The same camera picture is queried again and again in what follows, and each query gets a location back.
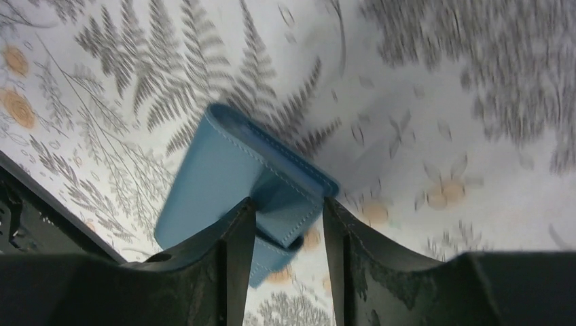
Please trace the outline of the blue card holder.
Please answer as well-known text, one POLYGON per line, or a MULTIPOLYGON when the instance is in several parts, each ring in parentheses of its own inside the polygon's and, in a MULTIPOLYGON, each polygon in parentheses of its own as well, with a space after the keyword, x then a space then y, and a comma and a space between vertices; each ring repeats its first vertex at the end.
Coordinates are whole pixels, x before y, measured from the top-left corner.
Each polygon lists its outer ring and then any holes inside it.
POLYGON ((244 198, 256 205, 257 236, 249 284, 281 271, 302 247, 338 183, 239 110, 213 103, 204 112, 158 218, 163 249, 222 218, 244 198))

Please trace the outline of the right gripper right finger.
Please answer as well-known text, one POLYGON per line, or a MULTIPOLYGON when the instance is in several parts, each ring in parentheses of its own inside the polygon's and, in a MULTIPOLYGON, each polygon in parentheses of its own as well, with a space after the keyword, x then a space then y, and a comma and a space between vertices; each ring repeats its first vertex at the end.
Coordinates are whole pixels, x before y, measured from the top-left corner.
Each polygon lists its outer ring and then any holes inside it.
POLYGON ((338 325, 574 325, 574 252, 471 252, 441 262, 326 198, 338 325))

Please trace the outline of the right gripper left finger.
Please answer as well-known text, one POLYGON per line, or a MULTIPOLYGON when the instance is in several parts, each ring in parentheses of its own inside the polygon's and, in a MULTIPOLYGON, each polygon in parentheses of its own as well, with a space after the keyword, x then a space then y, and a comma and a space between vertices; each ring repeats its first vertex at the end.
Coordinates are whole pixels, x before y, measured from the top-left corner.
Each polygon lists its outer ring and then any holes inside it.
POLYGON ((2 325, 241 325, 256 235, 241 200, 141 263, 94 255, 2 255, 2 325))

